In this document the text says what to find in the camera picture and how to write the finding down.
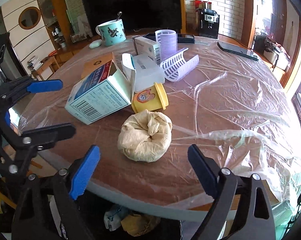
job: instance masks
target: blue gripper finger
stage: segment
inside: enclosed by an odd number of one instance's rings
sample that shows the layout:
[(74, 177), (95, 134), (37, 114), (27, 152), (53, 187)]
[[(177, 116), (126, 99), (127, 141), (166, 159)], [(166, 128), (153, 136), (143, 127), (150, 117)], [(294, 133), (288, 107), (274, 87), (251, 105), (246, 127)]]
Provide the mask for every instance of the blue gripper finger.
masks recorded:
[(43, 93), (58, 91), (63, 88), (63, 82), (60, 79), (34, 81), (28, 87), (27, 91), (31, 93)]
[(193, 167), (199, 182), (207, 195), (212, 196), (213, 199), (217, 198), (217, 177), (220, 168), (217, 163), (198, 149), (196, 144), (192, 144), (188, 148), (188, 161)]
[(71, 181), (70, 197), (73, 200), (76, 200), (78, 196), (84, 194), (89, 179), (92, 177), (99, 159), (99, 148), (96, 145), (92, 145)]

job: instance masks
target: mug handle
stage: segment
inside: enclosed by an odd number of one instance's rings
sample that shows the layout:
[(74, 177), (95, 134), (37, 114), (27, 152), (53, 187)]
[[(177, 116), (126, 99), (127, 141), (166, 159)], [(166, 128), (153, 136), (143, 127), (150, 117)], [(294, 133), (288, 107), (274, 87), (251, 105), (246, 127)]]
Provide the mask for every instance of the mug handle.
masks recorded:
[(98, 26), (96, 26), (95, 30), (96, 30), (97, 34), (98, 34), (99, 36), (102, 37), (102, 40), (104, 40), (104, 37), (103, 37), (103, 35), (100, 33), (100, 31), (99, 31), (99, 29), (98, 29)]

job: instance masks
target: clear plastic sheet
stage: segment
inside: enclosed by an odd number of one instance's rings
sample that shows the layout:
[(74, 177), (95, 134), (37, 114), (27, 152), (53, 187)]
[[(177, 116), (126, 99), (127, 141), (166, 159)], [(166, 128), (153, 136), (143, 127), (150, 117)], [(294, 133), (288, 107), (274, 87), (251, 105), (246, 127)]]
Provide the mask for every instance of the clear plastic sheet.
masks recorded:
[(71, 116), (65, 103), (80, 80), (84, 63), (113, 51), (121, 68), (121, 54), (135, 55), (131, 37), (120, 44), (85, 47), (51, 78), (61, 79), (58, 92), (37, 94), (20, 119), (22, 131), (71, 122), (76, 135), (50, 151), (68, 162), (83, 157), (91, 144), (101, 150), (94, 172), (99, 185), (147, 203), (189, 209), (212, 202), (187, 160), (196, 143), (205, 156), (236, 175), (260, 174), (285, 210), (294, 212), (301, 192), (301, 129), (284, 90), (263, 63), (221, 51), (217, 41), (196, 37), (187, 45), (189, 60), (199, 64), (179, 82), (166, 81), (169, 106), (163, 111), (173, 123), (172, 143), (154, 163), (134, 162), (117, 150), (122, 123), (134, 112), (128, 106), (91, 125)]

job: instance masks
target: metal screw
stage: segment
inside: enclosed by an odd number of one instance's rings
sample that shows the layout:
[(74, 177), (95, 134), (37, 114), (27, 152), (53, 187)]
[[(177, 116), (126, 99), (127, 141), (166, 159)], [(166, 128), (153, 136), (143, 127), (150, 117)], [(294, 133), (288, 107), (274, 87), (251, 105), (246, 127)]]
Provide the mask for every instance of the metal screw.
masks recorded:
[(58, 174), (61, 175), (61, 176), (64, 176), (67, 174), (67, 169), (61, 169), (58, 171)]
[(12, 164), (9, 166), (9, 173), (15, 174), (15, 173), (17, 173), (17, 171), (18, 171), (18, 168), (16, 165)]
[(230, 170), (227, 169), (227, 168), (222, 168), (222, 169), (221, 169), (221, 172), (222, 172), (224, 175), (230, 175)]
[(253, 177), (253, 179), (255, 179), (255, 180), (260, 180), (260, 176), (259, 176), (257, 173), (254, 173), (254, 174), (252, 175), (252, 177)]
[(34, 180), (36, 178), (36, 175), (32, 173), (31, 175), (28, 176), (29, 180)]
[(24, 143), (24, 144), (30, 144), (31, 141), (32, 141), (32, 140), (31, 140), (30, 137), (24, 137), (24, 138), (23, 138), (23, 143)]

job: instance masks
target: coffee machine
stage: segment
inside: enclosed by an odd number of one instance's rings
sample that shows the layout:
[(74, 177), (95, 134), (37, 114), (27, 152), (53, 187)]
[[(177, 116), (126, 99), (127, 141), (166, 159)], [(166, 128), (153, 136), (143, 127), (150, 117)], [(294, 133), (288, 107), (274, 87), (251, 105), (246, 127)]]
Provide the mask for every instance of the coffee machine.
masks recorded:
[(202, 37), (218, 39), (219, 14), (211, 9), (198, 9), (198, 34)]

